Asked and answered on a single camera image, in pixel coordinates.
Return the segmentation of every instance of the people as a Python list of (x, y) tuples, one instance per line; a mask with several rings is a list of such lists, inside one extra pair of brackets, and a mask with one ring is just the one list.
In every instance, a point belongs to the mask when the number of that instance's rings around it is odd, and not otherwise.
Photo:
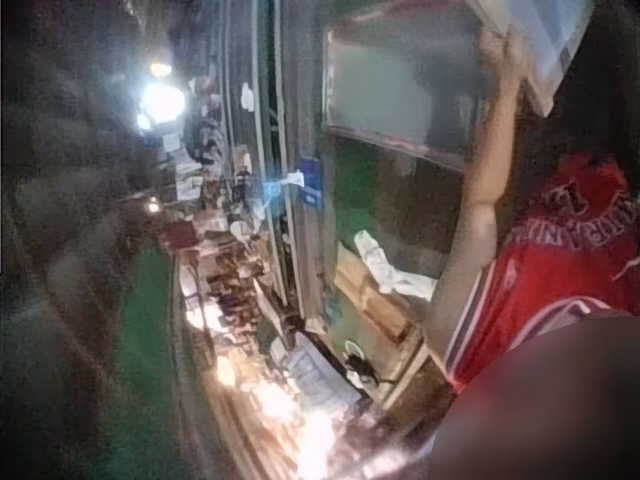
[(465, 173), (451, 254), (424, 321), (433, 359), (457, 391), (523, 341), (594, 315), (640, 315), (638, 204), (612, 156), (560, 158), (498, 246), (525, 40), (483, 33), (497, 91)]

